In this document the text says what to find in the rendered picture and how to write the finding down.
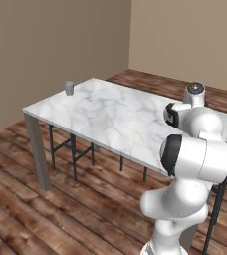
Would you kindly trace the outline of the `black metal stool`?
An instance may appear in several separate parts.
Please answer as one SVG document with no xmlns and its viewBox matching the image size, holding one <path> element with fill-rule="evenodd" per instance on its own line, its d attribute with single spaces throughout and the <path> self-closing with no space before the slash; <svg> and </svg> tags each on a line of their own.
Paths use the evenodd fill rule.
<svg viewBox="0 0 227 255">
<path fill-rule="evenodd" d="M 119 171 L 123 170 L 123 156 L 121 155 L 119 157 Z M 146 183 L 146 177 L 147 177 L 147 167 L 143 167 L 143 176 L 142 176 L 142 181 L 143 183 Z"/>
<path fill-rule="evenodd" d="M 77 161 L 82 158 L 88 152 L 92 155 L 92 165 L 95 165 L 95 145 L 91 143 L 91 145 L 84 151 L 78 150 L 76 147 L 76 136 L 74 134 L 70 134 L 70 137 L 63 141 L 61 144 L 54 146 L 54 136 L 53 136 L 53 125 L 49 125 L 49 136 L 50 136 L 50 150 L 51 150 L 51 158 L 52 158 L 52 168 L 56 169 L 55 165 L 55 152 L 60 148 L 65 147 L 71 151 L 72 154 L 72 165 L 73 165 L 73 175 L 74 180 L 77 180 Z"/>
<path fill-rule="evenodd" d="M 215 203 L 214 203 L 214 206 L 213 206 L 213 210 L 208 213 L 208 216 L 210 217 L 210 222 L 209 222 L 209 227 L 208 227 L 206 239 L 205 239 L 205 242 L 204 242 L 202 255 L 206 255 L 206 253 L 207 253 L 207 249 L 208 249 L 208 246 L 209 246 L 209 241 L 210 241 L 210 238 L 211 238 L 212 230 L 213 230 L 213 227 L 217 223 L 217 219 L 218 219 L 218 215 L 219 215 L 219 212 L 220 212 L 220 207 L 221 207 L 221 204 L 222 204 L 225 189 L 226 189 L 226 186 L 223 185 L 223 184 L 219 184 L 218 186 L 213 186 L 212 189 L 211 189 L 211 191 L 216 195 L 216 198 L 215 198 Z"/>
</svg>

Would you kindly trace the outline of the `marble top dining counter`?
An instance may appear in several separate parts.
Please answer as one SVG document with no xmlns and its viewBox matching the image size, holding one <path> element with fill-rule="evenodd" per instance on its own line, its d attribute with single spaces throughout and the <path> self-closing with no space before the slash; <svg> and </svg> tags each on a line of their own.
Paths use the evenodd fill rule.
<svg viewBox="0 0 227 255">
<path fill-rule="evenodd" d="M 89 79 L 74 85 L 72 96 L 67 96 L 64 89 L 24 108 L 41 188 L 49 189 L 51 182 L 40 122 L 63 129 L 95 146 L 169 176 L 160 162 L 160 147 L 169 135 L 180 134 L 181 131 L 165 122 L 163 112 L 168 104 L 182 102 L 99 79 Z M 216 113 L 224 123 L 223 136 L 227 140 L 227 114 Z"/>
</svg>

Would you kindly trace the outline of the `small grey cup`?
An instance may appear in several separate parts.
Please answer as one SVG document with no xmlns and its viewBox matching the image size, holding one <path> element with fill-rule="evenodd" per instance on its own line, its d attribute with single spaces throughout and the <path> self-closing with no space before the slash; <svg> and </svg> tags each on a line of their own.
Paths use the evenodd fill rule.
<svg viewBox="0 0 227 255">
<path fill-rule="evenodd" d="M 65 81 L 64 87 L 65 87 L 67 96 L 72 96 L 74 94 L 74 82 L 73 81 Z"/>
</svg>

